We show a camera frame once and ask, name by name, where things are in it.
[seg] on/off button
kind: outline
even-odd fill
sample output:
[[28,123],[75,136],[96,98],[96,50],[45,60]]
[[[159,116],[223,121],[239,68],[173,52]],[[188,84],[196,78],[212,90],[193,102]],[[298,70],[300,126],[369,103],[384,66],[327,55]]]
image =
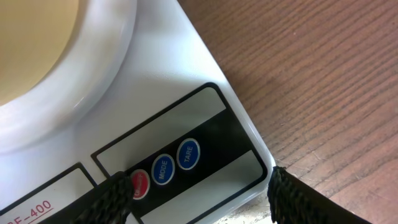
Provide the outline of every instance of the on/off button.
[[150,180],[148,173],[143,169],[135,170],[131,175],[131,182],[134,186],[134,196],[132,199],[140,200],[144,198],[149,191]]

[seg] scale platform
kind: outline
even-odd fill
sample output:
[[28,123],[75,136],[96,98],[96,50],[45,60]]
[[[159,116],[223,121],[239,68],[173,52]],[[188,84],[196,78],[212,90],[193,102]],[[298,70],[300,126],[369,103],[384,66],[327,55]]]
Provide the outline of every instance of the scale platform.
[[0,155],[0,222],[39,223],[117,171],[128,223],[212,223],[265,188],[274,160],[177,1],[138,1],[124,62],[78,123]]

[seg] button label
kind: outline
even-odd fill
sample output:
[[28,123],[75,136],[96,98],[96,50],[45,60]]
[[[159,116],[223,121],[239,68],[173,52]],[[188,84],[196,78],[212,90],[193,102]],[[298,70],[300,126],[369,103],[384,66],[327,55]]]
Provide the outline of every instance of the button label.
[[148,173],[143,169],[135,170],[131,175],[131,182],[134,186],[134,196],[132,199],[140,200],[144,198],[149,191],[150,180]]
[[156,184],[165,185],[174,176],[174,160],[168,154],[158,156],[152,165],[152,179]]
[[183,170],[190,170],[196,166],[200,157],[199,143],[188,138],[181,142],[177,151],[177,164]]

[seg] white plate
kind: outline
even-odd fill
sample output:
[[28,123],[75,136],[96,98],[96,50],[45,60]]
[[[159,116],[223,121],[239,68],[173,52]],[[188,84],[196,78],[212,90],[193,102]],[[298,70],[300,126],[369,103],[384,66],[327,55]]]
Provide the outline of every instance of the white plate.
[[136,0],[80,1],[76,31],[59,62],[28,93],[0,106],[0,152],[79,120],[101,98],[126,54],[136,8]]

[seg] wooden table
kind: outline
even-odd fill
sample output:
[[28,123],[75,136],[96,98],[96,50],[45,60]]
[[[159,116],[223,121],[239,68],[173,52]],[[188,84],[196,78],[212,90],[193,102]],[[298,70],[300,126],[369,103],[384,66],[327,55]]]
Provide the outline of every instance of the wooden table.
[[398,223],[398,1],[179,2],[277,164]]

